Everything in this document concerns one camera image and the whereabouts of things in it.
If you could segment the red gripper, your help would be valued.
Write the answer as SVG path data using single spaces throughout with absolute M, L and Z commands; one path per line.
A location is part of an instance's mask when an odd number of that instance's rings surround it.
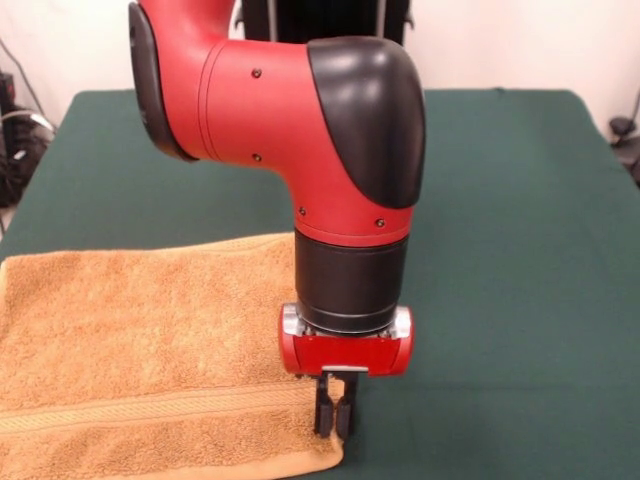
M 340 438 L 348 438 L 354 430 L 357 372 L 367 372 L 370 376 L 400 375 L 409 365 L 413 345 L 411 322 L 401 324 L 399 335 L 390 337 L 297 335 L 292 327 L 285 327 L 284 321 L 279 327 L 279 348 L 285 370 L 291 374 L 319 375 L 314 433 L 321 438 L 330 436 L 334 418 L 329 377 L 323 372 L 336 372 L 335 377 L 343 382 L 343 395 L 336 406 L 336 432 Z

